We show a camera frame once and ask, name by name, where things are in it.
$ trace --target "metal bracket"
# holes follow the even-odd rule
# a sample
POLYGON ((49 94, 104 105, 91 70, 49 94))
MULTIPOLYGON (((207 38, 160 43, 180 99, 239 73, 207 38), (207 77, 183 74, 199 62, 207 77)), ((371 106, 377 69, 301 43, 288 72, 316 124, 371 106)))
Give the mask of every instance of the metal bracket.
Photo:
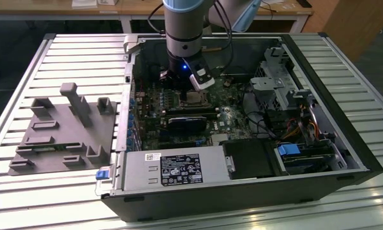
POLYGON ((123 39, 123 50, 126 54, 131 54, 139 49, 138 36, 134 34, 126 35, 123 39))

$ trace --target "wooden table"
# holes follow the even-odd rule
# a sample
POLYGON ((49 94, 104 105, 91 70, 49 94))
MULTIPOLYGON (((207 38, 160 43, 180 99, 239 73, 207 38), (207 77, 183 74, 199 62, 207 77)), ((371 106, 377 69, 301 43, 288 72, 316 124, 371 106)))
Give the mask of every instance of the wooden table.
POLYGON ((122 3, 74 10, 71 0, 0 0, 0 21, 119 20, 122 3))
MULTIPOLYGON (((130 21, 144 20, 150 12, 160 4, 162 0, 123 0, 120 23, 124 33, 131 33, 130 21)), ((264 5, 264 8, 271 7, 276 12, 259 8, 254 20, 285 20, 293 21, 289 29, 291 33, 300 33, 307 17, 313 13, 312 8, 303 8, 296 0, 285 0, 280 4, 264 5)), ((163 8, 160 8, 152 20, 163 20, 163 8)))
MULTIPOLYGON (((130 21, 144 20, 162 0, 119 0, 114 6, 98 5, 94 9, 73 10, 71 0, 0 0, 0 20, 119 20, 124 33, 131 33, 130 21)), ((291 32, 299 33, 311 8, 303 8, 295 0, 272 4, 276 12, 259 8, 255 20, 293 21, 291 32)), ((163 10, 158 10, 154 20, 163 19, 163 10)))

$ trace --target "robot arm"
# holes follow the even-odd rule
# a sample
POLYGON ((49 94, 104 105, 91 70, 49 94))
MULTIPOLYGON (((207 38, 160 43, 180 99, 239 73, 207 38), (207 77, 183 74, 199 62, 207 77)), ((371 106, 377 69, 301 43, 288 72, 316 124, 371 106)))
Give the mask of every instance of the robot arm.
POLYGON ((231 30, 243 32, 251 24, 260 0, 163 0, 168 71, 179 79, 184 78, 182 74, 188 74, 196 91, 214 84, 200 47, 204 17, 210 23, 224 27, 212 6, 216 2, 224 8, 231 30))

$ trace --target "motherboard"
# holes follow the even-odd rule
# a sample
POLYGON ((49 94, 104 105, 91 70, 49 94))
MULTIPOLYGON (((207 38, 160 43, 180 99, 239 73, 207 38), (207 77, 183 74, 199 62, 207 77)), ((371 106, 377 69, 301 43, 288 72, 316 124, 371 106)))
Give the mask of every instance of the motherboard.
POLYGON ((142 150, 215 146, 252 137, 240 106, 243 83, 218 78, 200 92, 179 92, 152 83, 135 93, 142 150))

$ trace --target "table leg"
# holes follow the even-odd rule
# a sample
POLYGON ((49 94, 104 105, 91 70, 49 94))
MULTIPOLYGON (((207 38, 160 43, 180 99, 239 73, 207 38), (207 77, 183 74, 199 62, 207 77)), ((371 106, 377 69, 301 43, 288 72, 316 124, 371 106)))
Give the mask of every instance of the table leg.
POLYGON ((308 15, 297 15, 296 21, 292 24, 289 33, 300 33, 305 20, 307 20, 308 15))
POLYGON ((131 33, 131 27, 130 27, 131 17, 130 17, 130 15, 120 15, 119 20, 120 20, 123 33, 130 34, 131 33))

